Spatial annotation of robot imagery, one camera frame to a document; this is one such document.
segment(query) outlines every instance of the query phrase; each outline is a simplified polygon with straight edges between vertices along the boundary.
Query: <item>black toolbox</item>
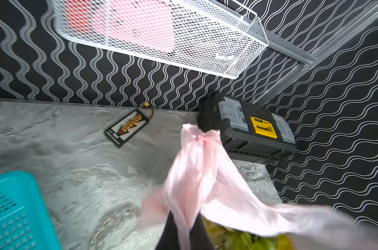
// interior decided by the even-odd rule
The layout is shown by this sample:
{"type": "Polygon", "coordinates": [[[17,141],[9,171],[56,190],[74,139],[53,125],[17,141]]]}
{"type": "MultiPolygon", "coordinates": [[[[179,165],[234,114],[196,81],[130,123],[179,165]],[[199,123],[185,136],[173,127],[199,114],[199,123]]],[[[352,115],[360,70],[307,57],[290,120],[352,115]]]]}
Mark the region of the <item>black toolbox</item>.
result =
{"type": "Polygon", "coordinates": [[[204,132],[220,130],[231,159],[252,163],[285,161],[296,153],[296,141],[286,121],[271,111],[217,93],[197,116],[204,132]]]}

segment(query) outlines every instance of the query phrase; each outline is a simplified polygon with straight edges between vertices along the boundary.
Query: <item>blue plastic crate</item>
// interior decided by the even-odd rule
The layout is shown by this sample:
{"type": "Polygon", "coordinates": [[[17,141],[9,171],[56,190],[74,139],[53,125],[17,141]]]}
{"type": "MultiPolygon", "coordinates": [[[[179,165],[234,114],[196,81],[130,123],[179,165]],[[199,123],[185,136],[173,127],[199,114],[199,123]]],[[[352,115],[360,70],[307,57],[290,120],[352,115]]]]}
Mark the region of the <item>blue plastic crate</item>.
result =
{"type": "Polygon", "coordinates": [[[0,175],[0,250],[61,250],[34,177],[0,175]]]}

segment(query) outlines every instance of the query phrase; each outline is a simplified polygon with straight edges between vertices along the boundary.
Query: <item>white wire basket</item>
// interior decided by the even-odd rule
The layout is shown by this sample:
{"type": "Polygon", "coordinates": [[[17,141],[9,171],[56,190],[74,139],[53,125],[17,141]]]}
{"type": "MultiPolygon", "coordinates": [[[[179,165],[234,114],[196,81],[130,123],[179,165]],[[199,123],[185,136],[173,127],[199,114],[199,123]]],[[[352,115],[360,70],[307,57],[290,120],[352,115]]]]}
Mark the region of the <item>white wire basket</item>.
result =
{"type": "Polygon", "coordinates": [[[252,22],[214,0],[53,0],[67,40],[236,79],[268,46],[252,22]]]}

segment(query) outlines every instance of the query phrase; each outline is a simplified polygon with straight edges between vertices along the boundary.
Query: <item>plastic bag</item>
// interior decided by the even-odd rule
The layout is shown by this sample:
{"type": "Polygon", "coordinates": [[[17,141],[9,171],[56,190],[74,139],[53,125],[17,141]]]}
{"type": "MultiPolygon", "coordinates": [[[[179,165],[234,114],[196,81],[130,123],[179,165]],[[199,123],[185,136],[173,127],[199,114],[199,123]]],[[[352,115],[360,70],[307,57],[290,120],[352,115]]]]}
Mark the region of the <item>plastic bag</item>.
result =
{"type": "Polygon", "coordinates": [[[181,250],[200,212],[211,222],[259,236],[292,233],[296,249],[378,250],[378,230],[357,226],[341,212],[314,206],[267,206],[250,190],[222,146],[219,131],[185,124],[181,150],[164,185],[142,201],[136,229],[162,232],[174,215],[181,250]]]}

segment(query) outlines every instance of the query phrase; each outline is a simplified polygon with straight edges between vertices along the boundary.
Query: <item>floor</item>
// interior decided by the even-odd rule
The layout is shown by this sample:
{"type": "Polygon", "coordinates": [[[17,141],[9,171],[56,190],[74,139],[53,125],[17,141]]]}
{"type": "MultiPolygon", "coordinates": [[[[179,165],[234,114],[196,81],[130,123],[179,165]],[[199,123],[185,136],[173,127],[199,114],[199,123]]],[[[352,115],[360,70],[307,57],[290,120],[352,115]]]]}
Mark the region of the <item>floor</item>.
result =
{"type": "MultiPolygon", "coordinates": [[[[155,110],[118,149],[104,129],[132,109],[0,102],[0,174],[33,174],[64,250],[147,250],[157,243],[159,235],[135,231],[141,200],[163,183],[181,126],[196,123],[196,113],[155,110]]],[[[263,165],[234,162],[264,202],[281,202],[263,165]]]]}

